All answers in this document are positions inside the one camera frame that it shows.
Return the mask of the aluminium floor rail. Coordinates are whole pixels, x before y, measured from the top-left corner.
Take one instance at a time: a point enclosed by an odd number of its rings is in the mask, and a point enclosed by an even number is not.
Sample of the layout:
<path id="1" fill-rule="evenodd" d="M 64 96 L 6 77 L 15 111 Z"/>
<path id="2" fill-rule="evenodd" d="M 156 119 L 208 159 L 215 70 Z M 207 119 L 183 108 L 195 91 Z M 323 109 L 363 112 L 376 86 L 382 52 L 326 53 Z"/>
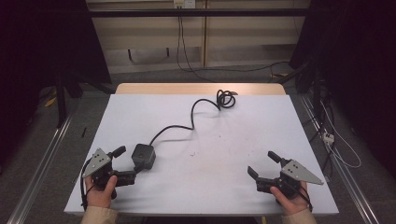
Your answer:
<path id="1" fill-rule="evenodd" d="M 73 115 L 68 115 L 62 125 L 56 129 L 56 132 L 54 133 L 49 145 L 46 148 L 43 158 L 41 159 L 38 167 L 35 169 L 28 186 L 21 195 L 21 198 L 19 199 L 10 218 L 8 219 L 7 224 L 24 223 L 50 169 L 53 159 L 64 139 L 65 134 L 68 131 L 72 119 Z"/>
<path id="2" fill-rule="evenodd" d="M 300 96 L 300 98 L 307 115 L 312 119 L 312 123 L 315 129 L 319 131 L 319 121 L 314 118 L 314 108 L 313 104 L 309 100 L 309 97 Z M 342 159 L 342 156 L 339 154 L 335 143 L 333 143 L 331 146 L 329 143 L 324 142 L 321 134 L 319 136 L 324 143 L 324 147 L 326 148 L 327 153 L 330 153 L 333 168 L 336 169 L 338 174 L 340 175 L 344 185 L 346 186 L 346 190 L 348 191 L 353 203 L 357 207 L 363 219 L 363 222 L 365 224 L 380 224 L 373 207 L 370 205 L 368 199 L 365 197 L 363 191 L 361 190 L 360 186 L 358 185 L 357 181 L 349 170 L 349 168 L 352 168 L 352 166 L 347 165 L 344 159 Z"/>

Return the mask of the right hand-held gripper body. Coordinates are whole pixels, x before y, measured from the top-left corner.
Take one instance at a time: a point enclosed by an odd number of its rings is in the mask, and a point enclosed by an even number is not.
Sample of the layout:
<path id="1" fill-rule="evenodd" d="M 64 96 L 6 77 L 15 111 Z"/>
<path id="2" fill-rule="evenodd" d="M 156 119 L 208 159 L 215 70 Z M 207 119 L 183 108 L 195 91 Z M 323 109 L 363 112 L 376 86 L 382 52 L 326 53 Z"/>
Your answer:
<path id="1" fill-rule="evenodd" d="M 280 177 L 269 179 L 259 177 L 258 174 L 255 174 L 257 191 L 270 193 L 270 188 L 276 187 L 288 199 L 293 199 L 299 193 L 302 181 L 323 185 L 323 181 L 321 179 L 307 170 L 296 160 L 274 159 L 274 162 L 280 164 Z"/>

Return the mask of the black horizontal metal bar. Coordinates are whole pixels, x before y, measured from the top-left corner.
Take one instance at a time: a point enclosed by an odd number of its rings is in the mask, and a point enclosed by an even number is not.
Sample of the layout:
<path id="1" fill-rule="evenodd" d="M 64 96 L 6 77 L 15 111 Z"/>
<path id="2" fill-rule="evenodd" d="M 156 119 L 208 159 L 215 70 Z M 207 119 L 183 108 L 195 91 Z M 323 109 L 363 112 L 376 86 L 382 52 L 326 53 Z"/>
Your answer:
<path id="1" fill-rule="evenodd" d="M 310 13 L 306 8 L 268 8 L 268 9 L 231 9 L 231 8 L 193 8 L 193 9 L 125 9 L 90 10 L 95 18 L 120 17 L 297 17 Z"/>

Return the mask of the person's right hand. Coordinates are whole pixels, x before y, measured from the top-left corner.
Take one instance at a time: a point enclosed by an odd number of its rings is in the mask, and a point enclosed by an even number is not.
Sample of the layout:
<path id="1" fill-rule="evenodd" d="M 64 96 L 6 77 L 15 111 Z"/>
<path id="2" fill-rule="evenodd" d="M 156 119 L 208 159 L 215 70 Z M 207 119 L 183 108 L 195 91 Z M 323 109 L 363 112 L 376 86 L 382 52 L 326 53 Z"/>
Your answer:
<path id="1" fill-rule="evenodd" d="M 307 184 L 305 182 L 301 183 L 301 187 L 299 189 L 300 193 L 294 199 L 288 199 L 276 187 L 271 187 L 270 191 L 282 205 L 285 216 L 297 214 L 308 207 L 308 202 L 306 201 L 308 198 Z"/>

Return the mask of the white table mat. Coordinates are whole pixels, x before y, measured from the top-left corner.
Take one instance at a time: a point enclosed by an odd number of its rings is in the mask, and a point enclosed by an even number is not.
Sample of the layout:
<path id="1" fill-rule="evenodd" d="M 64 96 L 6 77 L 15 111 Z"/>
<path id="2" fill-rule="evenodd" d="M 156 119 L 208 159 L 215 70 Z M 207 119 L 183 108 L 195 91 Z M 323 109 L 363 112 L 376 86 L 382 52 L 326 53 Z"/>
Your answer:
<path id="1" fill-rule="evenodd" d="M 322 172 L 288 95 L 239 95 L 229 109 L 216 96 L 114 94 L 91 149 L 126 152 L 113 161 L 130 170 L 137 144 L 152 144 L 156 160 L 134 185 L 120 187 L 113 208 L 134 216 L 238 216 L 281 213 L 272 195 L 258 192 L 248 167 L 279 175 L 267 153 Z"/>

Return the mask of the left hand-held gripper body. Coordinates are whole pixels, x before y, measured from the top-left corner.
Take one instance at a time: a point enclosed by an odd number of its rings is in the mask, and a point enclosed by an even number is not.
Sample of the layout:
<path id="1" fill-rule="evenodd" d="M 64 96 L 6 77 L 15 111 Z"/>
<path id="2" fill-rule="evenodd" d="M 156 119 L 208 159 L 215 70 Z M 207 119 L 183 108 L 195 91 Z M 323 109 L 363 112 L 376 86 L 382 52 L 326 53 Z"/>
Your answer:
<path id="1" fill-rule="evenodd" d="M 118 178 L 117 187 L 133 185 L 136 178 L 134 171 L 119 172 L 112 167 L 112 152 L 105 153 L 101 148 L 97 148 L 89 159 L 88 164 L 83 168 L 82 177 L 91 176 L 93 183 L 104 188 L 107 181 L 113 175 Z"/>

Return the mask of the white wall socket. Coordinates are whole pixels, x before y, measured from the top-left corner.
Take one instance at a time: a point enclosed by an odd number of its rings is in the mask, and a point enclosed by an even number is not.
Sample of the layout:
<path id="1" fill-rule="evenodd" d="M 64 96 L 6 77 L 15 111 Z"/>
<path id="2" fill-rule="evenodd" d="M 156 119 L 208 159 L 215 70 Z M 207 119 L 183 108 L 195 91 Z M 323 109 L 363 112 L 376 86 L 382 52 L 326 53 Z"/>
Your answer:
<path id="1" fill-rule="evenodd" d="M 196 8 L 195 0 L 173 0 L 174 8 L 187 8 L 193 9 Z"/>

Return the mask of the light wooden table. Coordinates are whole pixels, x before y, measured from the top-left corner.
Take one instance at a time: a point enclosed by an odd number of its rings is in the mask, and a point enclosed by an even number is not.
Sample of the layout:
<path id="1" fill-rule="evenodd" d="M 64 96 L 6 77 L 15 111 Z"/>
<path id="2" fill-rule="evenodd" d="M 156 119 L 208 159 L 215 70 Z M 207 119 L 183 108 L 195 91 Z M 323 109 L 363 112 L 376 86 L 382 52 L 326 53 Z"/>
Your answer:
<path id="1" fill-rule="evenodd" d="M 121 83 L 116 94 L 215 94 L 218 90 L 238 95 L 285 95 L 276 83 Z"/>

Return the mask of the black square power adapter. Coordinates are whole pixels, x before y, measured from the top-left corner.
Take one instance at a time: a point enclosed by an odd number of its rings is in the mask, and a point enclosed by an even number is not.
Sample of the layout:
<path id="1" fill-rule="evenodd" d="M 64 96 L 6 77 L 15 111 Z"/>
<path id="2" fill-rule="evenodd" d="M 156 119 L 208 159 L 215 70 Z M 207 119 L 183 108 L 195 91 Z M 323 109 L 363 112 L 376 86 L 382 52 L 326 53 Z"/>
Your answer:
<path id="1" fill-rule="evenodd" d="M 156 159 L 156 153 L 153 146 L 137 144 L 132 154 L 132 161 L 135 168 L 150 170 Z"/>

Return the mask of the person's left hand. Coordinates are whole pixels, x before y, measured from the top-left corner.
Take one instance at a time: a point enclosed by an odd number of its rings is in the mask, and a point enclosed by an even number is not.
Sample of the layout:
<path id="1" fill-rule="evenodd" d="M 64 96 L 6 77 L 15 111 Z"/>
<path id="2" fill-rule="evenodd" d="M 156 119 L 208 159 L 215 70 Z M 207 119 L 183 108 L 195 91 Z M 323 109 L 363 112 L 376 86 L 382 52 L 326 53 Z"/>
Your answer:
<path id="1" fill-rule="evenodd" d="M 111 206 L 111 195 L 116 187 L 118 178 L 113 175 L 109 178 L 104 189 L 98 188 L 92 181 L 91 176 L 85 178 L 85 185 L 87 188 L 87 202 L 88 206 L 96 206 L 109 208 Z"/>

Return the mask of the black curtain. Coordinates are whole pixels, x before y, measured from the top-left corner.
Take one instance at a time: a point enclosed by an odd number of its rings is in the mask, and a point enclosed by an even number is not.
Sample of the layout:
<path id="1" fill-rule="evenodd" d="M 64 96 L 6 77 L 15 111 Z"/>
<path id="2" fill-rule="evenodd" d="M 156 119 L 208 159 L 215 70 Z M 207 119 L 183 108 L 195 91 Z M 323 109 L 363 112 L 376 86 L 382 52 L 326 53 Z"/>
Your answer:
<path id="1" fill-rule="evenodd" d="M 396 177 L 396 0 L 310 0 L 290 66 L 315 62 L 375 158 Z"/>
<path id="2" fill-rule="evenodd" d="M 0 167 L 49 86 L 111 81 L 87 0 L 0 0 Z"/>

